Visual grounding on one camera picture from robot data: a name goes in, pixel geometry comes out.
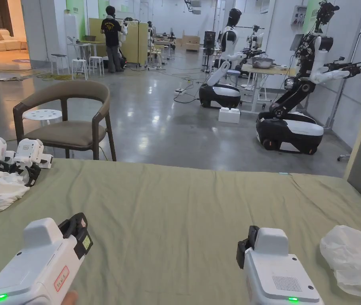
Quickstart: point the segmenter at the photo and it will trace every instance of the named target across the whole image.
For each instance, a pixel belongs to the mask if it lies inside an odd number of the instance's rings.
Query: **green bedsheet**
[[[325,304],[361,304],[319,251],[335,225],[361,230],[361,195],[342,179],[55,159],[0,213],[0,271],[29,222],[79,211],[94,241],[72,285],[79,304],[245,305],[235,254],[251,224],[285,231]]]

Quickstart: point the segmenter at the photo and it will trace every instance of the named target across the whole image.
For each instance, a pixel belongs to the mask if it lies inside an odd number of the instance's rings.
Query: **green led light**
[[[0,294],[0,301],[4,301],[8,297],[8,294]]]

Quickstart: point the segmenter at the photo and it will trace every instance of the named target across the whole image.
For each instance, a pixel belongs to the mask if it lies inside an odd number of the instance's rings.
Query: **grey pants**
[[[107,55],[109,57],[109,72],[121,70],[120,58],[118,57],[118,46],[107,47]]]

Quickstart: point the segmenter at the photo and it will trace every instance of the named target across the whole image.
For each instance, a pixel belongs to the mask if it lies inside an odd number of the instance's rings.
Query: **person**
[[[109,72],[122,72],[120,60],[118,58],[118,32],[121,32],[121,26],[115,20],[115,8],[106,7],[107,18],[101,22],[101,34],[106,35],[106,48],[109,57]]]

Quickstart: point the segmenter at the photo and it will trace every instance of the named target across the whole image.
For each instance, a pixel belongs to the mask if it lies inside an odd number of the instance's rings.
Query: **white foam box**
[[[237,108],[221,107],[219,111],[219,122],[236,123],[240,121],[240,111]]]

